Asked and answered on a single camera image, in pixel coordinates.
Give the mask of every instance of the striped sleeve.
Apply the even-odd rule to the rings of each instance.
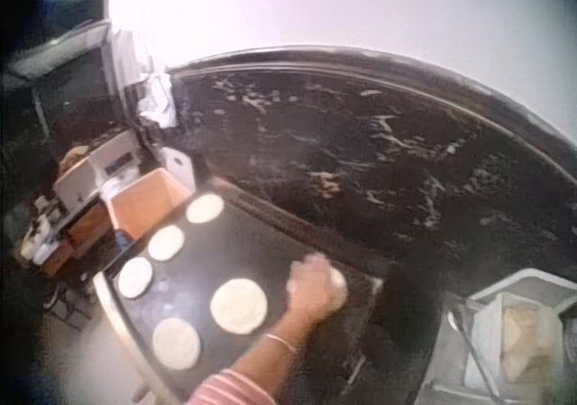
[[[246,376],[226,369],[200,384],[188,405],[276,405],[276,402]]]

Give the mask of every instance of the dough ball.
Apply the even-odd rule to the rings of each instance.
[[[346,287],[346,279],[344,278],[343,274],[334,267],[331,267],[331,282],[333,283],[335,290],[332,306],[332,311],[335,312],[344,305],[349,295],[349,291]],[[287,282],[287,292],[291,292],[293,287],[293,281],[289,280]]]
[[[128,299],[141,295],[152,281],[152,265],[145,258],[128,261],[118,277],[118,290]]]
[[[223,330],[248,335],[261,326],[267,316],[267,296],[248,279],[233,279],[216,290],[210,312]]]
[[[206,223],[217,218],[224,209],[224,201],[214,193],[195,199],[187,208],[190,223]]]
[[[152,350],[156,358],[169,369],[190,369],[197,363],[200,349],[200,336],[182,319],[164,319],[154,328]]]
[[[148,243],[148,253],[156,261],[168,261],[184,244],[184,233],[178,226],[163,227]]]

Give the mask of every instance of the black baking sheet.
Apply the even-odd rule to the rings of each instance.
[[[148,254],[151,235],[162,226],[179,226],[186,236],[182,250],[168,262],[154,261]],[[301,260],[313,250],[284,235],[230,202],[213,221],[191,224],[184,208],[172,213],[141,240],[122,253],[107,269],[114,282],[114,297],[125,321],[131,324],[137,340],[152,367],[181,400],[210,374],[230,366],[255,340],[270,328],[286,307],[286,282],[292,261]],[[154,271],[150,287],[137,299],[122,297],[117,289],[117,273],[126,261],[146,257]],[[356,346],[368,319],[372,303],[372,282],[367,276],[334,262],[347,279],[349,299],[344,307],[315,332],[308,346],[301,372],[307,375],[308,388],[321,396],[335,395],[346,379],[343,363]],[[258,283],[268,299],[268,315],[253,334],[232,335],[225,332],[210,314],[210,300],[215,291],[233,278],[247,278]],[[200,334],[203,350],[198,364],[186,371],[172,371],[162,366],[151,351],[154,328],[165,318],[182,318]]]

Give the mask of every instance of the black marble countertop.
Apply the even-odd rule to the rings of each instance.
[[[374,62],[375,74],[372,54],[324,55],[265,51],[176,70],[179,127],[150,136],[379,254],[395,297],[376,313],[386,328],[371,340],[390,346],[371,363],[389,384],[367,382],[403,403],[441,295],[528,267],[577,281],[575,149],[467,79],[399,58]]]

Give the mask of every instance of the floor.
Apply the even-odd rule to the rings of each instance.
[[[102,309],[96,305],[93,318],[79,333],[56,318],[43,324],[42,374],[56,380],[60,403],[67,405],[131,404],[141,378],[121,347]],[[141,405],[152,405],[149,393]]]

